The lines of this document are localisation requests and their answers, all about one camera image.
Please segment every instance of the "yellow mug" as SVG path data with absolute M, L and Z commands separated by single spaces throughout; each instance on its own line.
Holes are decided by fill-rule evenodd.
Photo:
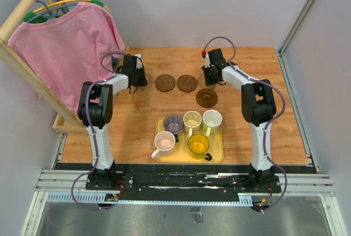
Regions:
M 210 148 L 210 142 L 202 134 L 195 134 L 188 141 L 189 154 L 194 159 L 212 160 L 212 156 L 207 153 Z

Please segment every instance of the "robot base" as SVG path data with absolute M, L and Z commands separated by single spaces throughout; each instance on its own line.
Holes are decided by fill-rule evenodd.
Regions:
M 109 169 L 95 169 L 93 173 L 88 175 L 86 189 L 87 190 L 109 190 L 118 186 L 117 180 L 120 177 L 116 173 L 115 162 Z
M 273 193 L 281 193 L 279 177 L 275 175 L 274 167 L 264 171 L 257 171 L 250 164 L 251 171 L 248 175 L 232 176 L 232 183 L 237 184 L 233 187 L 234 192 L 259 192 L 270 193 L 269 186 Z

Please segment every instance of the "metal floor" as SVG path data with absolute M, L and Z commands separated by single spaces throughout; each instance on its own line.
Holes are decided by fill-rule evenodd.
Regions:
M 74 203 L 47 203 L 37 235 L 331 235 L 317 196 L 285 197 L 264 215 L 249 207 L 230 206 L 204 206 L 202 215 L 196 213 L 191 206 L 134 204 L 91 211 Z

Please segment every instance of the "cream mug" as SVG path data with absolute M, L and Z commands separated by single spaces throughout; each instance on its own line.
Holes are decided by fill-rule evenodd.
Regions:
M 188 134 L 188 138 L 193 134 L 200 133 L 202 118 L 197 111 L 188 111 L 183 116 L 184 130 Z
M 211 133 L 216 133 L 222 124 L 222 115 L 216 110 L 208 110 L 202 116 L 203 129 L 206 131 L 205 136 L 209 137 Z

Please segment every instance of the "mug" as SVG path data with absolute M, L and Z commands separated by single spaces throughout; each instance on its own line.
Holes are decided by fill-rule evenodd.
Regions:
M 178 142 L 183 131 L 183 119 L 177 114 L 167 115 L 163 121 L 163 127 L 166 131 L 174 134 L 175 141 Z
M 212 160 L 212 156 L 207 153 L 210 148 L 210 142 L 206 136 L 195 134 L 188 141 L 189 154 L 194 159 Z
M 163 132 L 159 132 L 155 136 L 154 143 L 155 143 L 156 150 L 151 155 L 152 159 L 155 159 L 160 155 L 171 155 L 174 151 L 176 138 L 172 133 L 163 131 Z
M 199 133 L 202 123 L 201 115 L 197 111 L 188 111 L 183 117 L 184 130 L 190 138 L 194 133 Z
M 216 133 L 222 124 L 222 115 L 216 110 L 208 110 L 202 116 L 203 129 L 206 131 L 206 137 L 211 133 Z

